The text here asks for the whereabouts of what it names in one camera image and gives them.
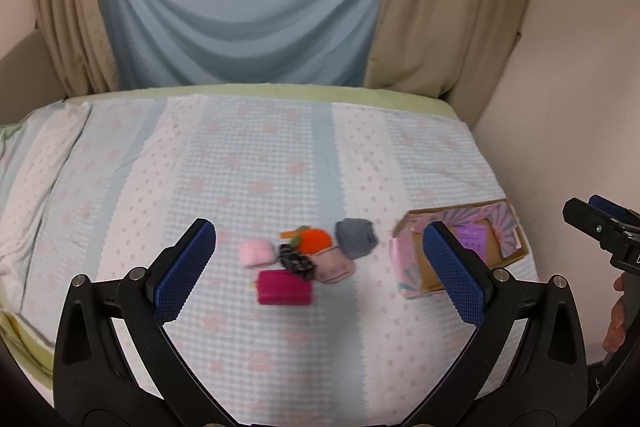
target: green mattress edge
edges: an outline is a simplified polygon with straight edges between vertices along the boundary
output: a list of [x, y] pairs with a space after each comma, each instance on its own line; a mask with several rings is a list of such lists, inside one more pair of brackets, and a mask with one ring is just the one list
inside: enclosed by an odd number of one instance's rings
[[384, 109], [397, 109], [418, 114], [446, 116], [458, 119], [449, 104], [436, 98], [416, 94], [366, 89], [365, 87], [315, 86], [312, 84], [219, 84], [217, 86], [155, 87], [131, 91], [108, 92], [70, 98], [67, 102], [82, 103], [112, 98], [160, 98], [188, 94], [235, 94], [261, 96], [281, 100], [309, 102], [342, 102], [369, 105]]

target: blue fabric sheet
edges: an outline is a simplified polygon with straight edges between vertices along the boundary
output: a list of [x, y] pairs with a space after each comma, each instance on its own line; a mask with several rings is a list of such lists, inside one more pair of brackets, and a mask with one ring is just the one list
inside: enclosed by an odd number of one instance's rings
[[122, 89], [360, 86], [379, 0], [101, 0]]

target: bed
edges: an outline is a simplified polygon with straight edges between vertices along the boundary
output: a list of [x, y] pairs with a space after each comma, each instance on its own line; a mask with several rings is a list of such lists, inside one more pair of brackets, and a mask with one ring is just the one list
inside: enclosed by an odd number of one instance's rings
[[[224, 85], [57, 103], [0, 130], [0, 326], [50, 387], [71, 278], [148, 266], [197, 217], [216, 251], [165, 326], [210, 393], [245, 425], [394, 425], [456, 358], [473, 328], [443, 292], [407, 300], [388, 256], [410, 208], [504, 197], [468, 128], [440, 100], [346, 87]], [[260, 306], [236, 245], [278, 244], [299, 225], [365, 217], [380, 244], [356, 273], [314, 286], [309, 307]], [[510, 266], [536, 280], [532, 257]], [[483, 392], [513, 356], [516, 324]], [[126, 328], [140, 385], [156, 393]]]

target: metal screw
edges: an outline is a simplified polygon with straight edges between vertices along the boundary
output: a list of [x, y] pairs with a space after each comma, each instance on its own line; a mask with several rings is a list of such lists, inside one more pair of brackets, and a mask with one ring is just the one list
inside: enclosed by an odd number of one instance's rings
[[132, 281], [139, 281], [145, 276], [146, 270], [142, 266], [138, 266], [137, 268], [132, 268], [129, 272], [129, 279]]
[[494, 278], [496, 278], [500, 282], [508, 281], [509, 277], [509, 272], [507, 272], [507, 270], [505, 270], [504, 268], [498, 268], [497, 270], [494, 270]]
[[554, 284], [556, 286], [558, 286], [559, 288], [565, 288], [566, 287], [566, 279], [564, 277], [562, 277], [561, 275], [556, 275], [554, 277]]
[[76, 288], [82, 286], [86, 281], [86, 275], [76, 275], [73, 279], [71, 279], [71, 286], [75, 286]]

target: blue stripe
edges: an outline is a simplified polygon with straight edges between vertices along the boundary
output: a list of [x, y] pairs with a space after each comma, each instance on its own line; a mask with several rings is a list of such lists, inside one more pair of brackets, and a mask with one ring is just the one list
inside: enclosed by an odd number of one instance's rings
[[[345, 215], [332, 106], [329, 103], [314, 103], [313, 106], [318, 215], [322, 227], [333, 233], [336, 221], [344, 219]], [[332, 427], [363, 425], [364, 346], [358, 327], [355, 283], [348, 278], [322, 290], [321, 306], [326, 318], [334, 382], [335, 416]]]
[[135, 163], [135, 161], [140, 157], [140, 153], [142, 153], [142, 148], [144, 147], [146, 140], [148, 140], [148, 138], [153, 134], [153, 131], [156, 129], [156, 125], [158, 125], [158, 121], [166, 108], [166, 98], [158, 98], [154, 101], [155, 103], [153, 107], [149, 110], [149, 114], [146, 116], [145, 123], [142, 124], [138, 135], [135, 140], [133, 140], [126, 155], [124, 155], [120, 166], [113, 173], [107, 194], [102, 202], [100, 210], [98, 211], [95, 226], [92, 230], [91, 237], [89, 238], [89, 244], [86, 249], [84, 267], [82, 270], [82, 272], [88, 275], [91, 280], [96, 280], [98, 276], [100, 255], [102, 254], [104, 242], [107, 239], [111, 218], [113, 217], [118, 200], [120, 199], [120, 193], [129, 178], [133, 163]]
[[31, 150], [33, 142], [43, 127], [46, 126], [49, 118], [62, 107], [63, 104], [61, 103], [55, 103], [47, 107], [43, 107], [34, 113], [34, 115], [32, 115], [31, 118], [22, 125], [12, 138], [10, 138], [11, 140], [16, 140], [18, 143], [15, 145], [15, 155], [9, 162], [6, 171], [0, 172], [0, 217], [2, 217], [2, 213], [4, 212], [4, 208], [9, 199], [9, 193], [11, 192], [11, 188], [14, 186], [16, 176], [24, 163], [24, 159]]

